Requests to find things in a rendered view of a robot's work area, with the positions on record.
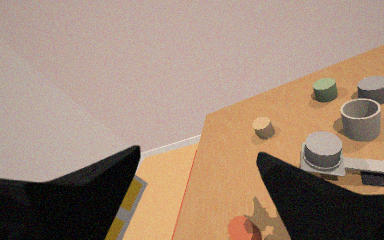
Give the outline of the dark green cylinder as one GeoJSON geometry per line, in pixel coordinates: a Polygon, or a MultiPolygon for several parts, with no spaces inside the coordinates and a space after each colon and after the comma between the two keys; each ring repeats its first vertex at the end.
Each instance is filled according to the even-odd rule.
{"type": "Polygon", "coordinates": [[[330,102],[338,96],[336,81],[331,78],[322,78],[312,85],[315,98],[318,102],[330,102]]]}

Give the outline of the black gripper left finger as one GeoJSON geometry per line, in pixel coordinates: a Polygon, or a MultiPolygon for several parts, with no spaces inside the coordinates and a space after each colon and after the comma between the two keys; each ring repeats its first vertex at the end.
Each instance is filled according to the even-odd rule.
{"type": "Polygon", "coordinates": [[[0,178],[0,222],[36,240],[105,240],[140,159],[134,145],[47,182],[0,178]]]}

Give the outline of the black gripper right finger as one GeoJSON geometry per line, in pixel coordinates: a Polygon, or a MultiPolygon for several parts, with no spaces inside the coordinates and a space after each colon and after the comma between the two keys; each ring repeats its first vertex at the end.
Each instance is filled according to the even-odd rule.
{"type": "Polygon", "coordinates": [[[291,240],[379,240],[384,194],[359,194],[259,151],[257,167],[291,240]]]}

